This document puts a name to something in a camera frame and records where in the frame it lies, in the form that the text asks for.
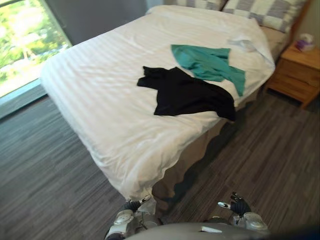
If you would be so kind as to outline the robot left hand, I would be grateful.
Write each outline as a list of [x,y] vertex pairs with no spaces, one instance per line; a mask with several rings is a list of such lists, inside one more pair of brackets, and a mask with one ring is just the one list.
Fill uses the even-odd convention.
[[151,199],[151,195],[146,195],[140,200],[133,201],[132,199],[127,200],[124,205],[123,209],[124,210],[131,210],[134,213],[147,201]]

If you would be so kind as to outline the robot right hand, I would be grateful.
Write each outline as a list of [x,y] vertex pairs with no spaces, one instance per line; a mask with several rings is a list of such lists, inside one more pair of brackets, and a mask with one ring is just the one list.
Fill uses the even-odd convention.
[[237,192],[232,192],[230,198],[232,200],[231,203],[219,201],[217,205],[221,208],[231,210],[233,213],[237,214],[240,217],[242,217],[246,213],[251,212],[251,208],[248,203]]

